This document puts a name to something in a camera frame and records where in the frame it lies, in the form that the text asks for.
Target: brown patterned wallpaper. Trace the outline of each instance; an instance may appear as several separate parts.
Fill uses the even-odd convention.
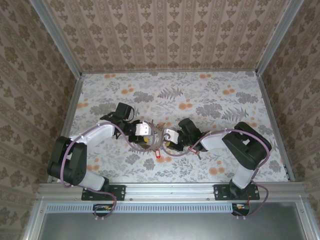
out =
[[[45,0],[83,72],[254,69],[290,0]]]
[[[0,239],[23,234],[75,78],[27,0],[0,0]]]
[[[320,0],[305,0],[263,73],[297,181],[320,223]]]

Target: red object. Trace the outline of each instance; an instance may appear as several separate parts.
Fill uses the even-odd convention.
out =
[[[161,158],[160,150],[159,150],[159,149],[155,150],[155,157],[156,157],[157,159]]]
[[[191,152],[193,152],[194,154],[197,153],[197,151],[195,151],[195,150],[193,150],[193,149],[191,150]]]

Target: gray panel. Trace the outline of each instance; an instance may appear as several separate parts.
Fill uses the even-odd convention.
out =
[[[246,220],[230,213],[46,214],[41,240],[305,240],[295,203],[268,203]]]

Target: gray leaf pattern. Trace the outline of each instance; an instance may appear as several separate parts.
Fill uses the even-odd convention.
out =
[[[134,120],[153,120],[160,130],[178,129],[178,123],[185,118],[190,118],[202,132],[233,128],[243,121],[272,144],[270,160],[261,167],[256,180],[287,181],[254,72],[117,73],[82,77],[71,136],[115,111],[119,102],[135,109]],[[16,136],[10,129],[1,131],[6,141],[14,141]],[[146,148],[147,144],[137,147]],[[87,153],[87,167],[118,183],[228,182],[238,167],[227,148],[201,152],[201,160],[194,153],[171,157],[160,150],[160,154],[156,158],[154,151],[138,152],[127,145],[123,136],[112,137]],[[20,187],[30,184],[25,177],[16,177],[14,183],[20,183]]]

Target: white floral surface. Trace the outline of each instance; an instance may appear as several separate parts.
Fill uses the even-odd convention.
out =
[[[84,74],[84,84],[71,135],[92,127],[119,102],[135,109],[135,120],[152,121],[158,129],[178,128],[190,118],[202,131],[233,128],[243,121],[272,144],[259,182],[287,181],[271,123],[254,72],[162,72]],[[160,150],[132,150],[121,136],[106,139],[88,152],[87,168],[117,183],[228,182],[239,163],[226,149],[170,157]]]

